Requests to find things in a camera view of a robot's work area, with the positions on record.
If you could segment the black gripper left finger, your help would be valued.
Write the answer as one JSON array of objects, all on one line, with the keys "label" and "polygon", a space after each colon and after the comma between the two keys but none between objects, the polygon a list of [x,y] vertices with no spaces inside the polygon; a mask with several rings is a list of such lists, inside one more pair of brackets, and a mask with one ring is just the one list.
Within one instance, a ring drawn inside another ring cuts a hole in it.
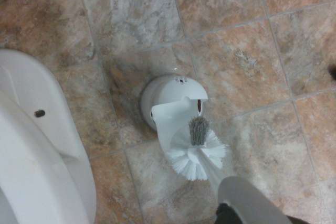
[{"label": "black gripper left finger", "polygon": [[226,203],[220,203],[216,210],[215,224],[234,223],[238,223],[238,219],[233,209]]}]

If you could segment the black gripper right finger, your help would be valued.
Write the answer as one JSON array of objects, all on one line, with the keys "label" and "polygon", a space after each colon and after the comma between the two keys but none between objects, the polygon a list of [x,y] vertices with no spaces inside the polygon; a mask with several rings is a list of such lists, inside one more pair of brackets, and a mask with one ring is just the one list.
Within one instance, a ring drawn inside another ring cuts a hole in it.
[{"label": "black gripper right finger", "polygon": [[300,218],[296,218],[296,217],[292,217],[292,216],[287,216],[287,218],[289,219],[289,221],[292,223],[292,224],[310,224]]}]

